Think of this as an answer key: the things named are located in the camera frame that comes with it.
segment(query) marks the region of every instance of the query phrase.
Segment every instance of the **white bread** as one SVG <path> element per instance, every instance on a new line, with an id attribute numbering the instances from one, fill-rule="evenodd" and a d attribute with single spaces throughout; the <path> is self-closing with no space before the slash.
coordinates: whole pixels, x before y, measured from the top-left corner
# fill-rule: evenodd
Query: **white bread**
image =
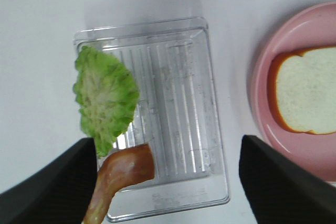
<path id="1" fill-rule="evenodd" d="M 271 112 L 286 130 L 336 132 L 336 47 L 280 54 L 271 64 L 268 92 Z"/>

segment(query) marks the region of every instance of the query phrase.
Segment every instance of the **white table surface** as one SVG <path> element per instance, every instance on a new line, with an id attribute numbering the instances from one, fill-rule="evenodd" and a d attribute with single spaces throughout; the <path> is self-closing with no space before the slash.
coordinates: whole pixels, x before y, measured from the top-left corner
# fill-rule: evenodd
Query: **white table surface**
<path id="1" fill-rule="evenodd" d="M 0 0 L 0 192 L 83 137 L 71 90 L 76 31 L 197 15 L 209 23 L 231 201 L 128 223 L 256 223 L 238 177 L 243 134 L 260 135 L 247 97 L 250 71 L 281 23 L 325 1 Z"/>

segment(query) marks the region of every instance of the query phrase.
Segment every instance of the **plastic container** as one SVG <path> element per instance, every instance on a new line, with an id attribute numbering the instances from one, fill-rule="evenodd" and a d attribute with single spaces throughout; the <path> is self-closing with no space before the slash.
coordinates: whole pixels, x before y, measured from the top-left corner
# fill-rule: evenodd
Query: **plastic container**
<path id="1" fill-rule="evenodd" d="M 229 201 L 207 29 L 193 17 L 76 33 L 77 53 L 87 45 L 114 54 L 139 86 L 134 122 L 115 149 L 148 142 L 155 159 L 153 180 L 113 198 L 110 222 Z"/>

